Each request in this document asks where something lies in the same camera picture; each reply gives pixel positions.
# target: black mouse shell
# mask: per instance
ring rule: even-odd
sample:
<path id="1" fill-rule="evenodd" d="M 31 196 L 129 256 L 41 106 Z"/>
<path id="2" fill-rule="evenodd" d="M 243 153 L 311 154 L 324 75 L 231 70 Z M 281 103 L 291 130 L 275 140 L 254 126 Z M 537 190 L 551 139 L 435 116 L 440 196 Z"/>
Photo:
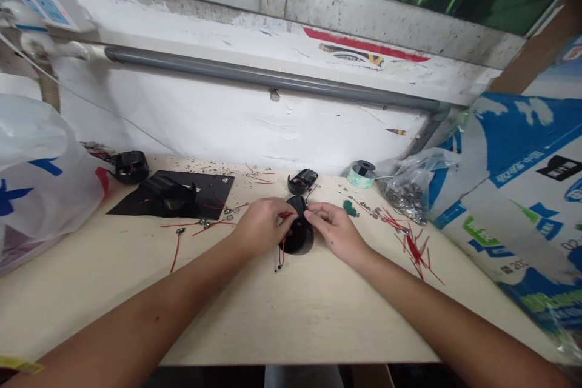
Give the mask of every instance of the black mouse shell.
<path id="1" fill-rule="evenodd" d="M 285 253 L 289 255 L 305 255 L 313 247 L 313 226 L 309 223 L 303 213 L 307 210 L 307 203 L 302 196 L 294 196 L 287 200 L 299 214 L 285 239 Z"/>

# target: plastic bag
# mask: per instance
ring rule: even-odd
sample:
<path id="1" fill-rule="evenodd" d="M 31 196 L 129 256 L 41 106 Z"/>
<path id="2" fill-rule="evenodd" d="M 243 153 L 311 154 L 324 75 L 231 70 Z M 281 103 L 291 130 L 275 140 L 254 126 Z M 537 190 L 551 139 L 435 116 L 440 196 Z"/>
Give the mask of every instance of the plastic bag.
<path id="1" fill-rule="evenodd" d="M 54 108 L 0 94 L 0 276 L 78 229 L 99 206 L 107 164 Z"/>
<path id="2" fill-rule="evenodd" d="M 448 168 L 460 161 L 459 155 L 445 149 L 426 149 L 403 161 L 395 162 L 396 173 L 378 182 L 394 208 L 420 226 L 426 226 L 429 209 L 429 184 L 434 170 Z"/>

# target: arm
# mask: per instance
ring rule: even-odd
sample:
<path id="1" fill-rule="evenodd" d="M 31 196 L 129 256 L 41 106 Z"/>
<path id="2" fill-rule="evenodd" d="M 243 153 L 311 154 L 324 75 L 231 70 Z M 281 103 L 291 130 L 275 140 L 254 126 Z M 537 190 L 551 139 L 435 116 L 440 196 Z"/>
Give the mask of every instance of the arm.
<path id="1" fill-rule="evenodd" d="M 276 247 L 296 217 L 282 199 L 254 202 L 224 240 L 46 354 L 43 371 L 18 375 L 5 387 L 141 386 L 212 296 L 254 256 Z"/>
<path id="2" fill-rule="evenodd" d="M 318 203 L 305 217 L 470 387 L 570 386 L 533 350 L 370 248 L 343 209 Z"/>

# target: wooden table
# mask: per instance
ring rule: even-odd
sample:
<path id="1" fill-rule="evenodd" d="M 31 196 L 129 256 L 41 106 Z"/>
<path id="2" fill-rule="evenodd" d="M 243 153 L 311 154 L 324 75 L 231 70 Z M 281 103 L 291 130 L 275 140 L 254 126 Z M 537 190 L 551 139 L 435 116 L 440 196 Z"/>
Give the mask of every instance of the wooden table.
<path id="1" fill-rule="evenodd" d="M 289 198 L 288 171 L 251 183 L 244 165 L 171 156 L 148 156 L 151 170 L 226 174 L 236 177 L 227 205 L 265 196 Z M 259 168 L 258 172 L 270 172 Z M 372 209 L 389 208 L 377 187 L 360 190 L 345 178 L 320 176 L 309 202 L 341 206 L 348 196 Z M 0 279 L 0 355 L 31 360 L 64 341 L 127 298 L 170 272 L 175 227 L 184 219 L 114 216 L 105 213 L 135 186 L 113 182 L 108 198 L 77 232 Z M 364 213 L 354 218 L 377 251 L 417 274 L 387 223 Z M 182 236 L 176 268 L 232 231 L 215 226 Z M 413 225 L 414 233 L 420 228 Z M 563 362 L 548 337 L 452 242 L 432 226 L 432 270 L 425 280 L 555 362 Z M 167 365 L 434 362 L 435 352 L 366 282 L 316 237 L 305 256 L 285 257 L 275 273 L 277 251 L 254 260 L 197 317 L 164 358 Z"/>

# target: green tape roll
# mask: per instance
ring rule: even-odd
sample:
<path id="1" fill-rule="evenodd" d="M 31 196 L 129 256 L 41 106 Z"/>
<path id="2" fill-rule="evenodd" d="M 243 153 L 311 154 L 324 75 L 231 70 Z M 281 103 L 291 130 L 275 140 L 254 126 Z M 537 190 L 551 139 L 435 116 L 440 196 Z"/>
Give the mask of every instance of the green tape roll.
<path id="1" fill-rule="evenodd" d="M 376 173 L 374 173 L 373 170 L 365 170 L 365 168 L 362 168 L 361 164 L 366 164 L 366 166 L 375 169 L 375 167 L 369 162 L 358 161 L 357 164 L 354 164 L 352 168 L 350 168 L 350 172 L 347 174 L 347 181 L 356 188 L 368 189 L 374 183 Z"/>

